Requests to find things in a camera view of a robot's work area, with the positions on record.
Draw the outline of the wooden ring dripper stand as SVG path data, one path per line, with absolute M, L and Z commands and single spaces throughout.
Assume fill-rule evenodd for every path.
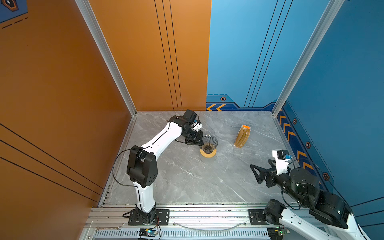
M 200 149 L 200 153 L 201 153 L 202 157 L 209 159 L 209 158 L 213 158 L 216 156 L 217 149 L 213 150 L 211 153 L 206 153 L 205 151 Z

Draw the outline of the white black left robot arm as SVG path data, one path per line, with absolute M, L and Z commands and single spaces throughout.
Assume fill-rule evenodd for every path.
M 156 217 L 153 184 L 158 175 L 157 160 L 163 151 L 177 138 L 184 137 L 184 144 L 202 146 L 203 131 L 198 115 L 186 110 L 182 116 L 173 116 L 166 126 L 149 142 L 133 146 L 129 153 L 127 174 L 133 182 L 136 194 L 136 211 L 142 221 L 150 223 Z

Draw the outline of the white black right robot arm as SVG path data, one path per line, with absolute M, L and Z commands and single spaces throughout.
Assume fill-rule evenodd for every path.
M 326 233 L 299 217 L 288 204 L 271 199 L 263 210 L 267 223 L 282 225 L 299 233 L 309 240 L 367 240 L 355 219 L 349 205 L 338 195 L 320 189 L 319 179 L 303 168 L 295 168 L 287 173 L 277 174 L 277 167 L 269 169 L 251 165 L 258 182 L 266 182 L 267 187 L 279 187 L 281 194 L 294 199 L 300 208 L 308 209 L 309 214 L 334 231 Z

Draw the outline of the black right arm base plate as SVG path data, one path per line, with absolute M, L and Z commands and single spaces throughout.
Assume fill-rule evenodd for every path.
M 249 209 L 249 220 L 252 226 L 268 226 L 271 225 L 264 214 L 262 209 Z

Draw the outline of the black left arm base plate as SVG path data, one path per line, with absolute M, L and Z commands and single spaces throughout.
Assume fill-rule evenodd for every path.
M 139 209 L 131 211 L 128 225 L 129 226 L 144 226 L 144 225 L 156 225 L 167 226 L 170 219 L 169 209 L 155 209 L 149 213 L 144 213 Z

